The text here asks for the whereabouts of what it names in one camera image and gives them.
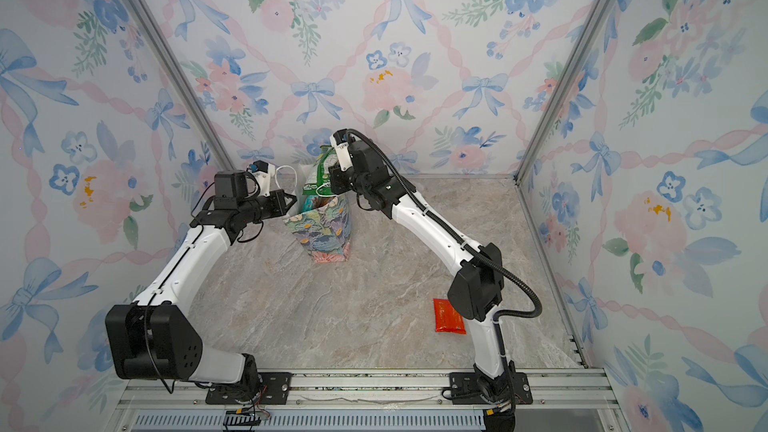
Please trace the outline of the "green snack packet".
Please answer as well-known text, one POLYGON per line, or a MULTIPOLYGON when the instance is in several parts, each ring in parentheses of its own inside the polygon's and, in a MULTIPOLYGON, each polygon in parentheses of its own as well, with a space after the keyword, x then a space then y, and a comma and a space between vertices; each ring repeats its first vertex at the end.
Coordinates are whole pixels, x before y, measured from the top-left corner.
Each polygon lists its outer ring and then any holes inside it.
POLYGON ((302 187, 304 200, 301 212, 318 209, 335 197, 331 190, 330 167, 337 164, 337 156, 330 145, 322 146, 321 151, 318 160, 309 169, 302 187))

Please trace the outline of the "right corner aluminium post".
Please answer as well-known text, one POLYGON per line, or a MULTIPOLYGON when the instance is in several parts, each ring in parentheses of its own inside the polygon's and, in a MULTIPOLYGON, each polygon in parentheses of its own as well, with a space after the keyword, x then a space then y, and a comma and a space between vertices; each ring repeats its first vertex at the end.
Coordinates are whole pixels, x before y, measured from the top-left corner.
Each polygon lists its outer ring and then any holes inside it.
POLYGON ((565 61, 563 74, 552 92, 548 105, 545 107, 543 115, 536 128, 529 145, 526 148, 525 155, 514 176, 515 184, 518 188, 525 181, 526 175, 534 168, 537 160, 537 153, 544 143, 548 130, 556 120, 560 107, 565 102, 571 86, 577 82, 581 67, 587 60, 587 56, 592 50, 596 35, 607 20, 609 10, 613 7, 615 0, 595 0, 589 14, 586 16, 583 28, 574 42, 574 47, 565 61))

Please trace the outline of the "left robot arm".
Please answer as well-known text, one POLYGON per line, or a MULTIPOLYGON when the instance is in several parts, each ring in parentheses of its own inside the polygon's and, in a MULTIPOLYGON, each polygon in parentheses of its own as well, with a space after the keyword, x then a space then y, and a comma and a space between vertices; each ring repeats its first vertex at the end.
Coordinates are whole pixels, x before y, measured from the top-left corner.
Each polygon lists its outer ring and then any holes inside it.
POLYGON ((160 274, 130 304, 107 312, 105 327, 117 376, 230 387, 255 396, 261 381, 253 356, 206 345, 187 313, 213 266, 245 228, 285 216, 296 202, 296 196, 281 189, 209 198, 160 274))

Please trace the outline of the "left corner aluminium post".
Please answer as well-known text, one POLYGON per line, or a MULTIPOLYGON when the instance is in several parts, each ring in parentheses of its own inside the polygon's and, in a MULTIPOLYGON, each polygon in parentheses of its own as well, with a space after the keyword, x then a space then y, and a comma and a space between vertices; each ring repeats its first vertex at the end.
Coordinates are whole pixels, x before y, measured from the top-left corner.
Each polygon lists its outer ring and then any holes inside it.
POLYGON ((188 115, 195 123, 201 137, 208 143, 213 157, 222 168, 234 170, 234 162, 216 133, 213 123, 198 102, 191 83, 186 78, 183 68, 170 47, 168 40, 161 32, 160 25, 150 10, 147 1, 124 1, 129 12, 134 16, 142 32, 146 35, 154 56, 161 64, 162 72, 168 78, 171 87, 186 107, 188 115))

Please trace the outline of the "corner aluminium post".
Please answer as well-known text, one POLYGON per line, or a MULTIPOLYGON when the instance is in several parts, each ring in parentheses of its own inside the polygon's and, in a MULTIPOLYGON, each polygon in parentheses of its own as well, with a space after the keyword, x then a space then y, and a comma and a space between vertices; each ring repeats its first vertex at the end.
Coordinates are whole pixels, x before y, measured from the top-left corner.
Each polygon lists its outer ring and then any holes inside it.
POLYGON ((613 7, 615 0, 595 0, 589 14, 586 16, 583 28, 574 42, 574 47, 565 61, 563 74, 552 92, 548 105, 545 107, 543 115, 536 128, 529 145, 526 148, 525 155, 514 176, 515 184, 518 188, 525 181, 526 175, 534 168, 537 160, 537 153, 544 143, 548 130, 556 120, 560 107, 565 102, 571 86, 577 82, 581 67, 587 60, 587 56, 592 50, 596 35, 607 20, 609 10, 613 7))
POLYGON ((160 25, 150 10, 147 1, 124 1, 129 12, 134 16, 142 32, 146 35, 154 56, 161 64, 162 72, 168 78, 171 87, 186 107, 188 115, 195 123, 201 137, 208 143, 213 157, 222 168, 234 170, 234 162, 216 133, 213 123, 198 102, 191 83, 186 78, 183 68, 170 47, 168 40, 161 32, 160 25))

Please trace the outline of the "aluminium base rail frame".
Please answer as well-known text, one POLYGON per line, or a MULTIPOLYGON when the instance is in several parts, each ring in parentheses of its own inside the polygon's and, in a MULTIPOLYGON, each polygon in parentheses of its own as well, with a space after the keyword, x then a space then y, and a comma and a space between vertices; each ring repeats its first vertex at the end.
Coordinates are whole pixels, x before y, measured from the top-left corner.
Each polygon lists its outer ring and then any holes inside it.
POLYGON ((601 369, 524 369, 518 405, 505 409, 471 398, 469 374, 445 369, 268 370, 256 406, 207 402, 179 384, 174 394, 132 381, 108 431, 626 431, 601 369))

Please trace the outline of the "red snack packet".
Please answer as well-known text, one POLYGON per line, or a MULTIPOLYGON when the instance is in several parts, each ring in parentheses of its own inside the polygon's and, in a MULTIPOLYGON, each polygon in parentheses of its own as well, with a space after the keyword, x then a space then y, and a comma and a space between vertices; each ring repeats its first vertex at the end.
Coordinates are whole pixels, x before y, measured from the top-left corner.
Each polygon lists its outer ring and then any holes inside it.
POLYGON ((447 299, 433 300, 435 331, 437 333, 452 333, 465 335, 466 328, 463 317, 452 307, 447 299))

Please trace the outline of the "floral paper gift bag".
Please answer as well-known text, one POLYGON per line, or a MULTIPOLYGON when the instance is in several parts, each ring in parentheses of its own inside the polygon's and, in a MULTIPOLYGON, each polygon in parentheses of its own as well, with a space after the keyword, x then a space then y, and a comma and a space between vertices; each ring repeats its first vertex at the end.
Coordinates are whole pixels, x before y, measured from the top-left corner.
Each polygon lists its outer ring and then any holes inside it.
POLYGON ((347 198, 335 195, 326 205, 301 212, 304 200, 302 187, 312 166, 299 166, 296 170, 300 185, 299 202, 295 206, 296 213, 284 217, 283 224, 314 263, 345 262, 350 255, 352 232, 347 198))

